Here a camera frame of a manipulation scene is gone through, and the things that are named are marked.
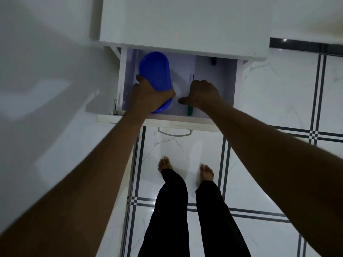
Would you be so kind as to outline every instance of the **blue plastic container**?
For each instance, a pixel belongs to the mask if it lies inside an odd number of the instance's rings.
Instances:
[[[156,91],[167,91],[172,89],[170,79],[169,61],[161,52],[151,52],[142,59],[139,64],[139,74],[145,77]],[[166,101],[153,113],[160,113],[166,110],[172,98]]]

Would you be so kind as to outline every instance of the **right arm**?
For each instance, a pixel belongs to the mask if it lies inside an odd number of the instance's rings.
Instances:
[[[343,256],[343,160],[231,107],[195,80],[179,103],[217,125],[251,176],[319,254]]]

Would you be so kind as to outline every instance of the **pant leg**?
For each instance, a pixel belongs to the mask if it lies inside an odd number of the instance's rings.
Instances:
[[[205,256],[251,257],[217,185],[203,181],[195,193]]]
[[[172,169],[162,170],[165,184],[155,202],[138,256],[189,256],[187,187]]]

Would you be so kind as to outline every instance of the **right foot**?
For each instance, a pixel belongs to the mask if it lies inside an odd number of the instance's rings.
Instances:
[[[160,160],[159,164],[158,164],[158,171],[160,173],[162,173],[162,170],[164,170],[165,168],[171,168],[173,169],[168,157],[164,157]]]
[[[209,166],[202,164],[200,166],[200,182],[203,182],[204,180],[213,181],[214,173],[212,169],[209,168]]]

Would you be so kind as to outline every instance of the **drawer handle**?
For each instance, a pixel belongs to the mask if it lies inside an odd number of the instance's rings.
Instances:
[[[162,133],[162,134],[165,134],[165,135],[168,135],[168,136],[173,136],[173,137],[185,137],[185,136],[190,136],[190,135],[192,135],[192,133],[193,133],[193,130],[189,130],[189,133],[188,133],[188,134],[184,134],[184,135],[167,134],[167,133],[164,133],[163,131],[161,131],[161,127],[158,127],[158,128],[157,128],[157,131],[158,131],[159,133]]]

